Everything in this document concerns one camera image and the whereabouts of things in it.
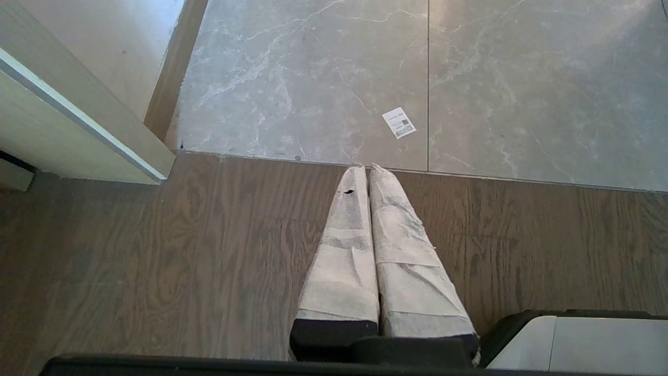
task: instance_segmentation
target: white sticker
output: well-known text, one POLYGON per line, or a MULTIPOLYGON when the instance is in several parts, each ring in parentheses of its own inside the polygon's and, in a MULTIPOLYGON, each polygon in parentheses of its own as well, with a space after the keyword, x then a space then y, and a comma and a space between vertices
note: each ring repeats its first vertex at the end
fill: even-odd
POLYGON ((394 137, 397 140, 417 130, 401 107, 383 114, 383 119, 385 119, 389 128, 392 129, 392 133, 394 133, 394 137))

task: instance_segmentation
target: wood grain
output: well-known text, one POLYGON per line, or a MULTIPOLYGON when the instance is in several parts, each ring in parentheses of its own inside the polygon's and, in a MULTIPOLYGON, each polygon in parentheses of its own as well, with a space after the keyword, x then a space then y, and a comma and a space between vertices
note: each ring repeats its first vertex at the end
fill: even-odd
POLYGON ((32 84, 61 94, 68 101, 61 103, 64 107, 82 111, 118 144, 131 149, 165 179, 169 176, 172 152, 16 0, 0 1, 0 48, 39 77, 32 84))
POLYGON ((208 0, 185 1, 167 47, 162 70, 144 116, 144 125, 161 141, 164 141, 169 129, 207 3, 208 0))
MULTIPOLYGON (((0 193, 0 373, 66 351, 288 359, 343 171, 180 153, 159 187, 0 193)), ((667 196, 397 177, 480 334, 526 309, 668 314, 667 196)))

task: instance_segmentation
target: tile grout line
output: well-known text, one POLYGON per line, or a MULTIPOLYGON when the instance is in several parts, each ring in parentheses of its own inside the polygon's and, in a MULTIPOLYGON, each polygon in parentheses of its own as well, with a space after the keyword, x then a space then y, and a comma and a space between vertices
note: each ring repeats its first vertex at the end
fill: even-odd
POLYGON ((429 36, 430 36, 430 29, 432 28, 431 25, 431 20, 430 20, 430 15, 432 14, 432 6, 431 6, 431 0, 427 0, 427 172, 429 171, 429 154, 430 153, 430 138, 429 138, 429 101, 430 101, 430 75, 429 75, 429 66, 430 66, 430 59, 429 59, 429 49, 431 47, 431 43, 429 41, 429 36))

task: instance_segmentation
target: marble tile floor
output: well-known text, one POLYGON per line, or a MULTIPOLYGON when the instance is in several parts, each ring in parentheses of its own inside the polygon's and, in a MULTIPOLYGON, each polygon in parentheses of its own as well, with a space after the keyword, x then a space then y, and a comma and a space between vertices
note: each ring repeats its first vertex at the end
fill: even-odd
POLYGON ((660 0, 209 1, 166 142, 668 191, 660 0), (397 140, 382 114, 417 132, 397 140))

